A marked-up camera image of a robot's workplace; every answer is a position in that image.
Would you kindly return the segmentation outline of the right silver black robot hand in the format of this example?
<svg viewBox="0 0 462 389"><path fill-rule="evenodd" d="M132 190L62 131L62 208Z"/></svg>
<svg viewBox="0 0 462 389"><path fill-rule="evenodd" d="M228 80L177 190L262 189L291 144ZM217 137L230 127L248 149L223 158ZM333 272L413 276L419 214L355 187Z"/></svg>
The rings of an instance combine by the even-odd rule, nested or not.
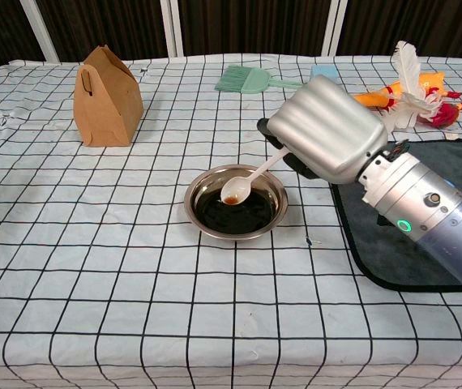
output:
<svg viewBox="0 0 462 389"><path fill-rule="evenodd" d="M382 120L329 78L299 88L258 130L332 184L355 182L388 141Z"/></svg>

